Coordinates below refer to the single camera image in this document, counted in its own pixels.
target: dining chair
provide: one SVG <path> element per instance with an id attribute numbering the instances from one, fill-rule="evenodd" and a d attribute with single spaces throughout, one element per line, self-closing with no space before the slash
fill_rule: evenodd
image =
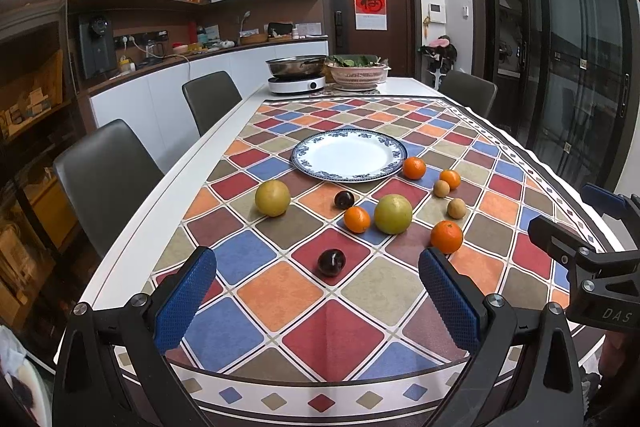
<path id="1" fill-rule="evenodd" d="M 226 71 L 216 71 L 182 86 L 200 136 L 233 109 L 242 96 Z"/>
<path id="2" fill-rule="evenodd" d="M 470 107 L 478 116 L 486 118 L 494 105 L 498 86 L 472 74 L 449 71 L 440 80 L 439 91 L 460 105 Z"/>
<path id="3" fill-rule="evenodd" d="M 162 179 L 162 171 L 124 120 L 83 137 L 55 159 L 53 168 L 101 258 Z"/>

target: tangerine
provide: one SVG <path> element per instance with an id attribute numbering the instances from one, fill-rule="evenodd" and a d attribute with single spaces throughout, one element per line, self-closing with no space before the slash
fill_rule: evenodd
<path id="1" fill-rule="evenodd" d="M 440 179 L 447 182 L 451 190 L 455 190 L 460 186 L 460 174 L 455 171 L 442 171 L 440 173 Z"/>
<path id="2" fill-rule="evenodd" d="M 371 218 L 361 206 L 352 206 L 344 213 L 344 225 L 351 232 L 362 233 L 371 226 Z"/>
<path id="3" fill-rule="evenodd" d="M 402 174 L 404 174 L 410 180 L 419 180 L 427 172 L 427 165 L 420 158 L 411 156 L 404 160 L 402 164 Z"/>
<path id="4" fill-rule="evenodd" d="M 431 246 L 442 253 L 454 253 L 462 246 L 464 236 L 453 221 L 441 221 L 431 230 Z"/>

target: storage shelf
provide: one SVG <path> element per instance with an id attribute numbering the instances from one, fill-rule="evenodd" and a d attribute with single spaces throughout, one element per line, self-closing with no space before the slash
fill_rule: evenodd
<path id="1" fill-rule="evenodd" d="M 183 0 L 67 0 L 68 12 L 92 10 L 171 10 L 194 12 L 205 4 Z"/>

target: blue textured gripper pad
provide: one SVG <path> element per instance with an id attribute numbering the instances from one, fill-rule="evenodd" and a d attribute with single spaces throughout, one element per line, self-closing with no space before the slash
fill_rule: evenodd
<path id="1" fill-rule="evenodd" d="M 418 272 L 456 346 L 473 356 L 480 347 L 480 320 L 476 312 L 428 249 L 420 254 Z"/>
<path id="2" fill-rule="evenodd" d="M 180 344 L 216 278 L 216 268 L 213 250 L 205 249 L 156 315 L 154 342 L 161 355 Z"/>

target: colorful checkered tablecloth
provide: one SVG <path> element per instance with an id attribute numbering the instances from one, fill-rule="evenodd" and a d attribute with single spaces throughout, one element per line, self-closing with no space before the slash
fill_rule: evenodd
<path id="1" fill-rule="evenodd" d="M 427 163 L 425 176 L 338 185 L 289 163 L 300 140 L 348 127 L 400 139 L 409 156 Z M 145 286 L 150 293 L 196 245 L 216 252 L 216 280 L 180 347 L 167 353 L 212 419 L 359 423 L 427 414 L 466 357 L 417 275 L 431 227 L 450 219 L 451 197 L 468 208 L 458 220 L 464 244 L 450 257 L 460 273 L 513 306 L 540 309 L 550 300 L 566 306 L 566 270 L 531 244 L 529 221 L 544 214 L 597 251 L 610 245 L 556 179 L 499 135 L 441 98 L 334 96 L 260 106 L 212 166 Z M 460 187 L 449 198 L 434 197 L 434 181 L 451 168 L 462 177 Z M 254 196 L 274 178 L 287 184 L 292 203 L 283 216 L 269 218 L 256 210 Z M 371 216 L 382 196 L 402 194 L 414 206 L 414 221 L 398 236 L 374 225 L 351 233 L 333 204 L 345 188 Z M 347 257 L 334 279 L 316 269 L 327 248 Z M 580 357 L 598 336 L 572 326 Z M 118 349 L 120 365 L 135 379 Z M 517 354 L 510 354 L 507 376 Z"/>

